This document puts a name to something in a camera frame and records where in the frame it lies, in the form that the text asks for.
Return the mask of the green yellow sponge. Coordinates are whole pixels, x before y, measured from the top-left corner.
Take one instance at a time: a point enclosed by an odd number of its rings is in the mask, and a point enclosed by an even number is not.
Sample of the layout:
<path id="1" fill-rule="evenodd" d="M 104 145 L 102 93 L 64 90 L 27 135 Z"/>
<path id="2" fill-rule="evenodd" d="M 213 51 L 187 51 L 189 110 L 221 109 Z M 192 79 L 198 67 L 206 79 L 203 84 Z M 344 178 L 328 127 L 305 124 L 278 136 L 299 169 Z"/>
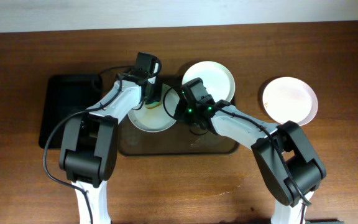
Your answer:
<path id="1" fill-rule="evenodd" d="M 160 102 L 160 101 L 155 101 L 155 102 L 153 102 L 153 103 L 145 104 L 144 106 L 145 106 L 147 109 L 153 109 L 153 108 L 158 107 L 159 105 L 161 105 L 161 102 Z"/>

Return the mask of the pale green plate with sauce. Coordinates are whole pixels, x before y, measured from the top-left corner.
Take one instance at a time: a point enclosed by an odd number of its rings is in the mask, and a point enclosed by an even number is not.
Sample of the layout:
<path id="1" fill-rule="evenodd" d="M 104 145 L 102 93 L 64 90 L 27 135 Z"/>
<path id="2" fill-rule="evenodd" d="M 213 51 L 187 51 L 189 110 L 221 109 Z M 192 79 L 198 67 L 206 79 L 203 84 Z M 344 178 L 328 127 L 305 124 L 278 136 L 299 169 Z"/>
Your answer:
<path id="1" fill-rule="evenodd" d="M 164 131 L 176 123 L 176 120 L 169 117 L 167 111 L 174 115 L 180 97 L 175 90 L 170 90 L 165 97 L 165 104 L 160 104 L 152 109 L 143 106 L 140 110 L 131 110 L 128 117 L 132 124 L 145 132 L 157 133 Z"/>

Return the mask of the cream white plate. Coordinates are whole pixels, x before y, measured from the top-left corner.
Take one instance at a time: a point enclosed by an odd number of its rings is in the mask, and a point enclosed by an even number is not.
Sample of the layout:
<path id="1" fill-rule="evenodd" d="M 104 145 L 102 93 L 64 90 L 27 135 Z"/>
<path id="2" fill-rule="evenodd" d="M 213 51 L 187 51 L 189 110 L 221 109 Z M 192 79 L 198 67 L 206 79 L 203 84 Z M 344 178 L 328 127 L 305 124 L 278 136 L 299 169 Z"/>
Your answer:
<path id="1" fill-rule="evenodd" d="M 202 61 L 192 65 L 184 74 L 181 84 L 201 78 L 206 91 L 214 101 L 231 101 L 235 94 L 235 81 L 232 73 L 220 63 Z"/>

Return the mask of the pink plate with sauce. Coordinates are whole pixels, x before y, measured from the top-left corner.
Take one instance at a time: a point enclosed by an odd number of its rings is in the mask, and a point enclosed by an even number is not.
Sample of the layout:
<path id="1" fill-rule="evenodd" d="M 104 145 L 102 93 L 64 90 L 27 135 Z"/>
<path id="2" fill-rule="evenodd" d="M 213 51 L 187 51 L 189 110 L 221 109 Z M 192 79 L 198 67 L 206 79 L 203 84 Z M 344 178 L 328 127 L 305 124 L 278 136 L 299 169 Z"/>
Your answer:
<path id="1" fill-rule="evenodd" d="M 293 121 L 300 126 L 310 123 L 318 112 L 318 98 L 312 87 L 294 77 L 279 77 L 263 87 L 261 103 L 277 123 Z"/>

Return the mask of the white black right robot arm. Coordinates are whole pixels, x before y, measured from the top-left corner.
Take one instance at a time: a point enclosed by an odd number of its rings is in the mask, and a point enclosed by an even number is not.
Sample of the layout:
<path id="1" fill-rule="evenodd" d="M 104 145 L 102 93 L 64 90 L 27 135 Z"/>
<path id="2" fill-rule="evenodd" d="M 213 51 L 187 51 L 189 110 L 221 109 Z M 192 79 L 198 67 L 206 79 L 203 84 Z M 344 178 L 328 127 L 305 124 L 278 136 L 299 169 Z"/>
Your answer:
<path id="1" fill-rule="evenodd" d="M 305 223 L 310 198 L 326 177 L 326 168 L 298 124 L 266 123 L 224 100 L 215 104 L 180 100 L 174 117 L 250 149 L 276 199 L 271 223 Z"/>

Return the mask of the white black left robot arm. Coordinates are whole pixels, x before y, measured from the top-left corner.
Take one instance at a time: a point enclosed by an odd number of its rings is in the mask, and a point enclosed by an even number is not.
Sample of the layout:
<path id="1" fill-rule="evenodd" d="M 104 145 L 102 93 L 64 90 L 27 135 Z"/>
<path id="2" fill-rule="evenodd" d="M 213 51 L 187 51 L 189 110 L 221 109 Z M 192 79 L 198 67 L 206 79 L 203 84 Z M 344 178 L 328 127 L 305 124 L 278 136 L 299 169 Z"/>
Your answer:
<path id="1" fill-rule="evenodd" d="M 110 223 L 107 182 L 117 157 L 119 123 L 136 106 L 161 93 L 156 75 L 120 74 L 95 105 L 64 119 L 59 167 L 75 190 L 80 223 Z"/>

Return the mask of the brown serving tray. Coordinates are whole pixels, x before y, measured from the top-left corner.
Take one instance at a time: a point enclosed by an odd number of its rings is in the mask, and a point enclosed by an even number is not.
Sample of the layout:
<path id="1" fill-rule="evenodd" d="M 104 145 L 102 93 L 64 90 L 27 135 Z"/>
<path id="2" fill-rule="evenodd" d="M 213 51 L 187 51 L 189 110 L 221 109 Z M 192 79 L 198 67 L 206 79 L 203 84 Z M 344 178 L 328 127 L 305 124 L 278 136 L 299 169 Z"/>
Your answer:
<path id="1" fill-rule="evenodd" d="M 163 77 L 162 92 L 181 83 L 180 77 Z M 128 114 L 119 125 L 118 151 L 124 156 L 179 156 L 203 154 L 230 154 L 239 144 L 227 137 L 215 135 L 197 126 L 176 121 L 170 128 L 150 133 L 138 129 Z"/>

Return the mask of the black rectangular tray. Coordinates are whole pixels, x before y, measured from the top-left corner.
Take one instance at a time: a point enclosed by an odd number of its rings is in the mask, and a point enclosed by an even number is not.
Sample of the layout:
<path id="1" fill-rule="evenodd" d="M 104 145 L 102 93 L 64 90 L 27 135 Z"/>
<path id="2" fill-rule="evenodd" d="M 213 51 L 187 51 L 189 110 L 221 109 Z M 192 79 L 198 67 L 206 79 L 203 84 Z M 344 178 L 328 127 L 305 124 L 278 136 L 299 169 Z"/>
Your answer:
<path id="1" fill-rule="evenodd" d="M 49 78 L 39 134 L 45 147 L 54 127 L 68 115 L 85 110 L 101 99 L 103 81 L 98 75 L 54 75 Z"/>

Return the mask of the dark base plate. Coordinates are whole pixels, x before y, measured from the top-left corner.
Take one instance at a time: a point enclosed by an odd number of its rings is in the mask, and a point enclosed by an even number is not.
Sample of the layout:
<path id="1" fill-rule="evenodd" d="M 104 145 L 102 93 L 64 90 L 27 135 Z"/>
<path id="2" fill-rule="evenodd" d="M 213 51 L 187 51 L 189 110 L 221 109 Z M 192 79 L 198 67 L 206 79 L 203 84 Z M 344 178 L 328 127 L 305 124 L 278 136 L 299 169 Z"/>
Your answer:
<path id="1" fill-rule="evenodd" d="M 306 220 L 305 224 L 345 224 L 344 221 L 340 220 Z"/>

